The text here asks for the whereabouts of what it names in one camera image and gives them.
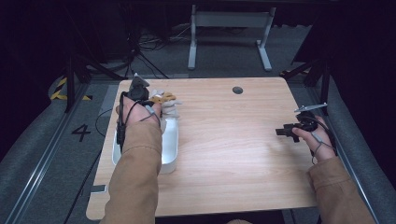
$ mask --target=forearm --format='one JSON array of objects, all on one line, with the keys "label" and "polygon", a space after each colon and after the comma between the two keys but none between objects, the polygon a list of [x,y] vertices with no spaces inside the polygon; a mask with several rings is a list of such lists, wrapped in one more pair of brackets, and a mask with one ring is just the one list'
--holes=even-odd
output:
[{"label": "forearm", "polygon": [[375,223],[338,158],[319,162],[308,174],[323,223]]},{"label": "forearm", "polygon": [[110,200],[102,223],[154,223],[162,133],[154,123],[137,122],[127,127],[126,136],[110,180]]}]

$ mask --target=number 4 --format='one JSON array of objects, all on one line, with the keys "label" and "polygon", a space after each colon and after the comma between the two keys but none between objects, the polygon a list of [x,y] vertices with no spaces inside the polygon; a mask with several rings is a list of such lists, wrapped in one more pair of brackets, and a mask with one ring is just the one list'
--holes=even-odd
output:
[{"label": "number 4", "polygon": [[75,129],[72,132],[72,134],[81,134],[81,137],[79,138],[79,142],[82,142],[82,140],[84,139],[84,135],[91,133],[91,132],[87,132],[87,128],[88,128],[88,125],[83,124],[79,128]]}]

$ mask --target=plastic container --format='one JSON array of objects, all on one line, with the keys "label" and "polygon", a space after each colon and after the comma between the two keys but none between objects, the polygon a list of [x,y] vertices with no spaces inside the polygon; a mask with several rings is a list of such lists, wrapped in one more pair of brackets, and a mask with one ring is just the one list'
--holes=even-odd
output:
[{"label": "plastic container", "polygon": [[[166,129],[163,133],[163,165],[160,174],[170,174],[176,169],[178,145],[177,119],[166,119]],[[120,145],[117,144],[117,130],[114,134],[112,160],[114,164],[120,160]]]}]

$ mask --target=wrist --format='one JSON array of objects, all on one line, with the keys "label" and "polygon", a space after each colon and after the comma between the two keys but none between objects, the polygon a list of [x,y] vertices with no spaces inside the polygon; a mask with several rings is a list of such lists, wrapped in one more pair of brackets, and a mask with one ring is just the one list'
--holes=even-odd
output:
[{"label": "wrist", "polygon": [[321,144],[315,153],[315,158],[317,159],[318,162],[326,161],[334,157],[335,157],[335,153],[333,148],[324,144]]}]

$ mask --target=yellow object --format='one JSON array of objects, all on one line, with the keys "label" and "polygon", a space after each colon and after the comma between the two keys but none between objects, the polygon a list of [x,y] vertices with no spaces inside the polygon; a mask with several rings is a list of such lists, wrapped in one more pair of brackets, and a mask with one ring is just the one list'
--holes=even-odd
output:
[{"label": "yellow object", "polygon": [[149,99],[150,101],[154,102],[154,103],[164,103],[167,101],[171,101],[171,100],[176,100],[176,96],[174,94],[172,94],[172,92],[164,92],[163,94],[158,94],[158,95],[153,95],[151,96],[151,98]]}]

